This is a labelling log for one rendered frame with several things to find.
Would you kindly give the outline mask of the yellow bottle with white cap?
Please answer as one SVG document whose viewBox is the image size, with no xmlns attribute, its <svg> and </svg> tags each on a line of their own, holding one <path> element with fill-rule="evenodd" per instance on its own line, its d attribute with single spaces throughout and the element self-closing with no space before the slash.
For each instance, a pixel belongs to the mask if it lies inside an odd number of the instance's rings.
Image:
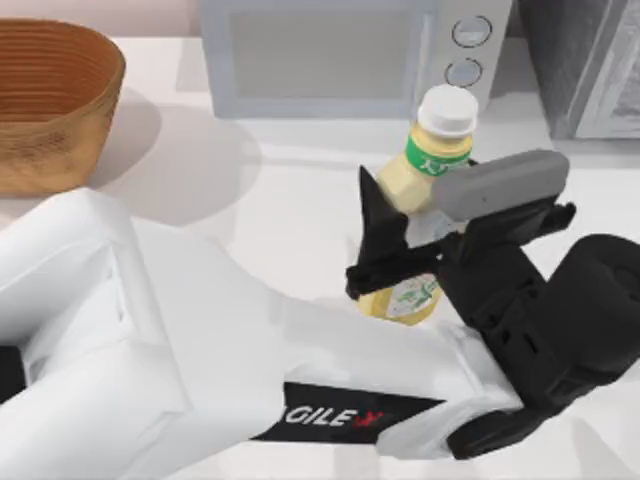
<svg viewBox="0 0 640 480">
<path fill-rule="evenodd" d="M 429 242 L 450 225 L 430 209 L 433 183 L 468 164 L 478 115 L 479 102 L 469 90 L 449 84 L 430 88 L 404 149 L 376 174 L 384 195 L 399 212 L 427 215 Z M 360 296 L 357 306 L 365 315 L 413 326 L 433 313 L 441 293 L 433 275 L 420 274 Z"/>
</svg>

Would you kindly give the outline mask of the round microwave knob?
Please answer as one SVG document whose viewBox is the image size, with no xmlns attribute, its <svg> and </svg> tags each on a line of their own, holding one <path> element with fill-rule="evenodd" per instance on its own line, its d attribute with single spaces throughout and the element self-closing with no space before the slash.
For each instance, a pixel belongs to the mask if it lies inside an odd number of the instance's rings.
<svg viewBox="0 0 640 480">
<path fill-rule="evenodd" d="M 445 81 L 459 88 L 470 88 L 477 84 L 483 75 L 482 64 L 472 58 L 450 63 L 444 73 Z"/>
<path fill-rule="evenodd" d="M 476 48 L 486 43 L 492 33 L 492 23 L 476 15 L 458 20 L 452 28 L 452 39 L 461 48 Z"/>
</svg>

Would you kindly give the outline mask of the grey cabinet with dark inside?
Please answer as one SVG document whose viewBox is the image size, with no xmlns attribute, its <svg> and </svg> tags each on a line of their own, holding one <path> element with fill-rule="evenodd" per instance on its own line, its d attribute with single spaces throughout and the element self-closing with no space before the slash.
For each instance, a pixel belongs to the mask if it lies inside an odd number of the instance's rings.
<svg viewBox="0 0 640 480">
<path fill-rule="evenodd" d="M 519 0 L 554 139 L 640 140 L 640 0 Z"/>
</svg>

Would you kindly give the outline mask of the pale microwave oven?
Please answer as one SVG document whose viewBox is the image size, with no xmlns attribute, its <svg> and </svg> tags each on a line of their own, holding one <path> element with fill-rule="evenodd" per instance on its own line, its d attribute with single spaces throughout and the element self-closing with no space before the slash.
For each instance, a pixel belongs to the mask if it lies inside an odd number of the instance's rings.
<svg viewBox="0 0 640 480">
<path fill-rule="evenodd" d="M 198 0 L 216 115 L 410 118 L 432 87 L 486 105 L 513 0 Z"/>
</svg>

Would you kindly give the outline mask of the microwave oven door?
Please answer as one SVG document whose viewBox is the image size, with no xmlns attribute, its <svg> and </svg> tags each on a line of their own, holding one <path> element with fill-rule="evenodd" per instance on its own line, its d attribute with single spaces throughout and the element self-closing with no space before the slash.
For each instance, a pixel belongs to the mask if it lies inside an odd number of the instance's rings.
<svg viewBox="0 0 640 480">
<path fill-rule="evenodd" d="M 198 0 L 220 118 L 408 118 L 437 0 Z"/>
</svg>

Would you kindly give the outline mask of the brown woven basket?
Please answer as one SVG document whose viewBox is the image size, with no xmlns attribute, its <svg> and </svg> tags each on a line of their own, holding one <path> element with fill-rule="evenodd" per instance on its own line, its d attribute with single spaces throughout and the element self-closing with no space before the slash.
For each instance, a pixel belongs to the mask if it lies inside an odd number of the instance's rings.
<svg viewBox="0 0 640 480">
<path fill-rule="evenodd" d="M 60 20 L 0 17 L 0 198 L 85 185 L 126 72 L 106 35 Z"/>
</svg>

